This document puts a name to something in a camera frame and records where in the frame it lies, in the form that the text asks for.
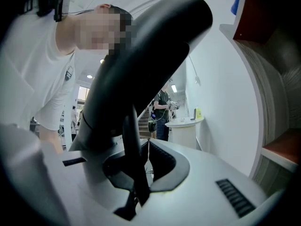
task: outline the yellow bottle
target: yellow bottle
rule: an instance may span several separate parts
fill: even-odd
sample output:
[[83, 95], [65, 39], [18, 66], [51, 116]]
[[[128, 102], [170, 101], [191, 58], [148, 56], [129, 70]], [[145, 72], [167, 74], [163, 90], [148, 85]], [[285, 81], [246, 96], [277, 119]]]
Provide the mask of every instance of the yellow bottle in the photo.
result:
[[202, 118], [202, 113], [201, 113], [201, 109], [197, 108], [196, 109], [196, 119], [201, 119]]

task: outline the window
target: window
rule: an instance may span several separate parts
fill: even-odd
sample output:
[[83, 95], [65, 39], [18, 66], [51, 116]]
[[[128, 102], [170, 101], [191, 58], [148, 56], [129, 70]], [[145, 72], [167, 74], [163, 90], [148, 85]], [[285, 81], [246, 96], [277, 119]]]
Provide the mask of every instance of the window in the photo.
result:
[[90, 91], [90, 89], [80, 86], [79, 87], [79, 95], [77, 96], [77, 99], [86, 100], [89, 91]]
[[87, 88], [80, 86], [79, 87], [78, 99], [80, 99], [80, 100], [86, 100], [86, 94], [87, 94]]

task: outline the white counter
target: white counter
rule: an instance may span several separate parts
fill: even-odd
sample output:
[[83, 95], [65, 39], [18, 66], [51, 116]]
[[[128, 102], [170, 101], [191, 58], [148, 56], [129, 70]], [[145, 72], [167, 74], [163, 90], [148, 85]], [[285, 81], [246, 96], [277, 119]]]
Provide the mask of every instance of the white counter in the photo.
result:
[[196, 149], [196, 124], [201, 123], [203, 120], [204, 117], [193, 121], [190, 120], [190, 117], [177, 118], [165, 125], [173, 129], [173, 143]]

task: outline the dark green top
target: dark green top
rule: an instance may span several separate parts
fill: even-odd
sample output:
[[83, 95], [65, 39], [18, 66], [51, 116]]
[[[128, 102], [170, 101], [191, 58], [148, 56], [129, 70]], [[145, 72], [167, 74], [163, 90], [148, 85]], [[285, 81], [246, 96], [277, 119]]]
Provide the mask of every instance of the dark green top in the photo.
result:
[[[167, 105], [168, 100], [171, 101], [171, 98], [167, 92], [163, 92], [162, 90], [160, 90], [160, 92], [155, 96], [154, 100], [158, 101], [159, 105]], [[168, 110], [156, 109], [156, 120], [159, 120], [161, 117], [168, 119]]]

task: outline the ceiling light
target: ceiling light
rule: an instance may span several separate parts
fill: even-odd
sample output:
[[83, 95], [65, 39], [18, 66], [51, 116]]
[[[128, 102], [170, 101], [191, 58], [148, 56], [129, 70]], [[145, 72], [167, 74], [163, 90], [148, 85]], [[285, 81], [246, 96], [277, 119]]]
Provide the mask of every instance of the ceiling light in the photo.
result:
[[173, 89], [174, 93], [177, 92], [177, 88], [175, 87], [175, 85], [172, 85], [171, 88]]

